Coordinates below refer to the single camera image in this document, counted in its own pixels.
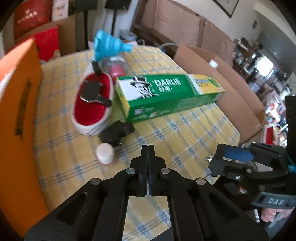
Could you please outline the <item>person's right hand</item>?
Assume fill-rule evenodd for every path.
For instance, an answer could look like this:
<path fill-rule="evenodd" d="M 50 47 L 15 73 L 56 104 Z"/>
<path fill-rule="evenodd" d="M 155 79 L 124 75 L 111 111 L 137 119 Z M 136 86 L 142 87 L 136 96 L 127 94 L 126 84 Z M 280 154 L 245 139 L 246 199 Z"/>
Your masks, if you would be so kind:
<path fill-rule="evenodd" d="M 266 188 L 263 185 L 259 185 L 259 189 L 262 192 L 266 191 Z M 247 190 L 245 190 L 243 187 L 239 187 L 238 190 L 239 194 L 246 194 Z M 264 221 L 264 222 L 274 222 L 276 217 L 278 216 L 277 220 L 282 220 L 286 217 L 288 217 L 292 211 L 294 210 L 295 206 L 292 209 L 273 209 L 273 208 L 263 208 L 261 211 L 261 214 L 259 216 L 259 219 Z M 254 210 L 243 210 L 244 213 L 246 213 L 247 215 L 249 215 L 250 217 L 252 217 L 255 220 L 255 211 Z"/>

